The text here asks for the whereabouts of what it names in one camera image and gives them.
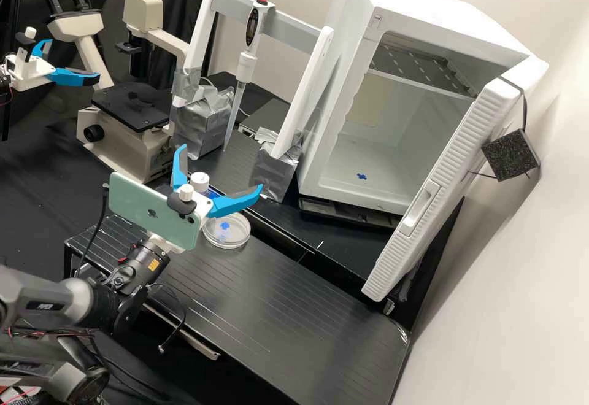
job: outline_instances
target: petri dish lid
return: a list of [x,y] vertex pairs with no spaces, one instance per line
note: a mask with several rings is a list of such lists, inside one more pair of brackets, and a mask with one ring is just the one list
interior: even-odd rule
[[222,218],[210,218],[202,228],[207,240],[221,249],[241,247],[250,239],[250,232],[250,222],[239,213]]

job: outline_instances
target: black foam block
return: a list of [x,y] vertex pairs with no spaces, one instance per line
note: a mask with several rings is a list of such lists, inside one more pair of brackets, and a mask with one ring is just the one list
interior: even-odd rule
[[518,129],[481,146],[497,181],[522,175],[540,166],[526,133]]

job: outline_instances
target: white knob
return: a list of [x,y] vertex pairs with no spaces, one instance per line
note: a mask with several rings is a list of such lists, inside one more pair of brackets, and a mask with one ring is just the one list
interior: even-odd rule
[[192,201],[192,194],[194,193],[194,187],[190,184],[183,184],[178,189],[178,194],[180,195],[180,200],[187,203],[188,201]]
[[27,26],[25,29],[25,35],[29,38],[35,38],[35,35],[37,35],[37,30],[35,28]]
[[190,184],[198,193],[205,193],[209,189],[209,176],[204,172],[194,172],[190,176]]

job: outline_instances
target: black curtain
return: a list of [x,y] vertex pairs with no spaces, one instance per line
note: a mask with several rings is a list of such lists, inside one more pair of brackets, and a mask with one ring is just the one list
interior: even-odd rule
[[[10,0],[4,0],[0,7],[0,48],[3,55],[7,50],[7,6]],[[122,22],[124,0],[91,0],[92,6],[102,9],[102,20],[104,29],[100,32],[100,38],[104,47],[106,64],[114,81],[129,81],[132,78],[128,75],[129,59],[126,55],[118,53],[115,49],[117,42],[126,41],[128,38],[125,24]],[[189,41],[192,35],[196,16],[201,0],[163,0],[164,2],[164,29],[184,41]],[[64,10],[72,10],[72,0],[60,0]],[[33,26],[37,29],[37,40],[51,38],[45,25],[49,16],[49,9],[45,0],[22,0],[19,30],[26,26]],[[73,43],[54,42],[49,61],[55,66],[83,67],[75,45]],[[174,72],[175,59],[172,55],[163,50],[156,49],[152,54],[152,63],[148,81],[156,88],[167,88],[171,86]],[[24,93],[15,95],[12,106],[12,123],[32,110],[37,103],[43,100],[51,85],[36,88]],[[64,106],[72,108],[87,106],[90,104],[92,95],[91,88],[64,88],[60,91]]]

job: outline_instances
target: mint green iphone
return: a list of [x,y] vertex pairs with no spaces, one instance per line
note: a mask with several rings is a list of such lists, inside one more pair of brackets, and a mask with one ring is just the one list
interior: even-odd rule
[[198,210],[182,219],[164,195],[117,172],[110,175],[109,208],[178,247],[196,246],[202,222]]

